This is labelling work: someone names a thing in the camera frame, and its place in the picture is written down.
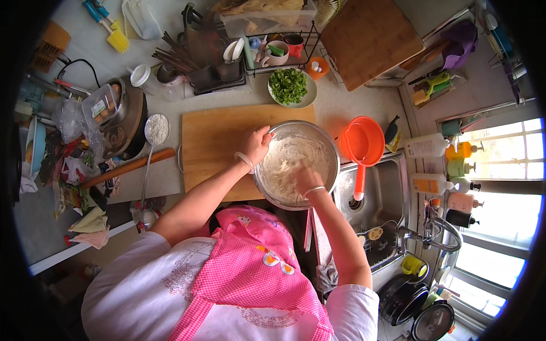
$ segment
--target pink apron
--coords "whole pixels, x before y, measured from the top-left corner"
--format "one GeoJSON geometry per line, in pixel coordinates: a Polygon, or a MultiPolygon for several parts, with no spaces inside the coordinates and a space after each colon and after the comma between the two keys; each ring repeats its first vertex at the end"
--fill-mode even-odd
{"type": "Polygon", "coordinates": [[[214,304],[313,314],[318,323],[312,340],[329,340],[333,328],[326,308],[300,272],[292,236],[282,222],[250,206],[226,208],[216,218],[220,228],[211,237],[218,241],[169,340],[192,339],[214,304]]]}

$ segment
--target faucet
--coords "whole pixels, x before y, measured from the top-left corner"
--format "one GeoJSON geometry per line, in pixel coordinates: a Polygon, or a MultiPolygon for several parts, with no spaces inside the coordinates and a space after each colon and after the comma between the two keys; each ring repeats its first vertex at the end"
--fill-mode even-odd
{"type": "Polygon", "coordinates": [[[403,237],[423,242],[424,249],[429,249],[431,246],[434,246],[447,252],[459,251],[462,246],[461,232],[459,232],[459,230],[452,224],[440,217],[438,213],[429,205],[427,205],[425,208],[425,213],[426,212],[428,212],[428,218],[425,218],[425,222],[423,223],[424,236],[407,228],[400,228],[400,230],[404,233],[403,237]],[[434,233],[435,227],[440,229],[439,233],[434,233]],[[442,232],[442,230],[447,230],[452,234],[452,236],[455,238],[455,244],[446,245],[434,241],[434,238],[436,238],[442,232]]]}

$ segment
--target bowl of flour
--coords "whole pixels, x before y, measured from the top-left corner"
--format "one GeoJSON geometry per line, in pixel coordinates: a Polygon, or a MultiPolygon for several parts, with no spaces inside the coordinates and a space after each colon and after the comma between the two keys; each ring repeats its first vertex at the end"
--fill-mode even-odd
{"type": "Polygon", "coordinates": [[[306,121],[292,120],[273,126],[269,152],[256,165],[254,182],[261,194],[275,206],[288,211],[311,208],[296,191],[290,175],[302,159],[321,175],[328,193],[334,189],[340,157],[333,140],[321,128],[306,121]]]}

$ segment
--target chopped greens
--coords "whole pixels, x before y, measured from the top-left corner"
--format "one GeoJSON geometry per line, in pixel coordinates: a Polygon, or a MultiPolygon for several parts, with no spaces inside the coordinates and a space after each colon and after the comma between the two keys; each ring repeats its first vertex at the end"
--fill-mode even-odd
{"type": "Polygon", "coordinates": [[[306,76],[294,68],[275,70],[269,78],[273,95],[282,104],[300,103],[307,94],[306,76]]]}

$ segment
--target spoon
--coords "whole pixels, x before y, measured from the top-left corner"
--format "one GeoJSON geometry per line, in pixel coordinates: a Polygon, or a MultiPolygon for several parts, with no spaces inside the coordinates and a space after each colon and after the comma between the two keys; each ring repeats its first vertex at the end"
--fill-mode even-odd
{"type": "Polygon", "coordinates": [[[142,187],[142,197],[140,198],[140,210],[144,210],[144,199],[146,197],[146,181],[148,180],[148,168],[150,167],[150,160],[152,159],[153,149],[156,146],[162,145],[165,143],[167,138],[169,137],[170,133],[170,123],[167,117],[161,113],[155,113],[152,116],[148,118],[146,121],[146,125],[144,126],[144,136],[146,137],[146,140],[150,144],[150,154],[148,155],[148,162],[146,163],[146,174],[144,174],[144,185],[142,187]],[[158,122],[161,121],[157,117],[163,117],[164,120],[167,122],[167,134],[161,139],[158,140],[156,136],[154,136],[153,132],[160,129],[158,122]]]}

